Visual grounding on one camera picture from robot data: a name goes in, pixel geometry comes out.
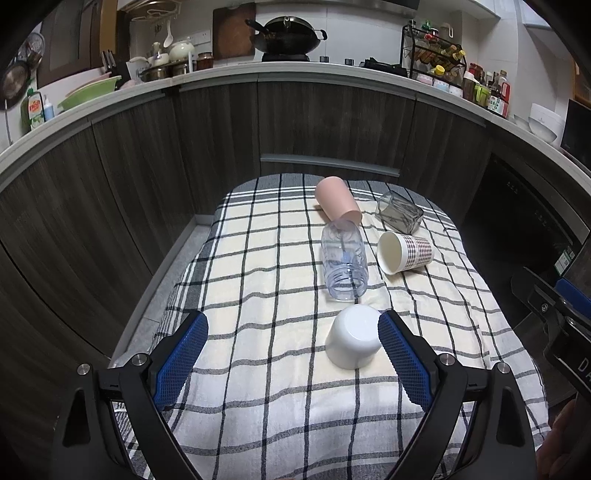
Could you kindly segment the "right hand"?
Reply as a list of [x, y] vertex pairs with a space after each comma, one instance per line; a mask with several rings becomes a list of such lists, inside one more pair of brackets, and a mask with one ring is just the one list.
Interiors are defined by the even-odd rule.
[[536, 453], [538, 479], [590, 478], [590, 404], [570, 401]]

